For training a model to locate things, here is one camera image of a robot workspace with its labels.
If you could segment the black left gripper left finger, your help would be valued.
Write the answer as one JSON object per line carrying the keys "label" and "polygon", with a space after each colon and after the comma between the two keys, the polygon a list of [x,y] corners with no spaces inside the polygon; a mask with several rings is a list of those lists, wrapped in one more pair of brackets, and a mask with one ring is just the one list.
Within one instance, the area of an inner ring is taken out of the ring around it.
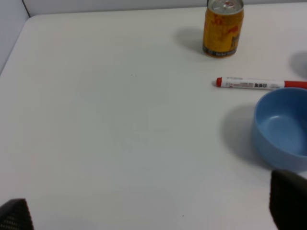
{"label": "black left gripper left finger", "polygon": [[34,230],[26,199],[11,199],[0,206],[1,230]]}

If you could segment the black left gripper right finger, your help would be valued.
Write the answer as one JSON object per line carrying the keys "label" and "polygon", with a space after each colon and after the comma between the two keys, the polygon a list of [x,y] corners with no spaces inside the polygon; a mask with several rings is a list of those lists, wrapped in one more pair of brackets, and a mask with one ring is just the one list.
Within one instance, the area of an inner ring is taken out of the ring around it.
{"label": "black left gripper right finger", "polygon": [[279,230],[307,228],[307,180],[291,171],[273,170],[269,209]]}

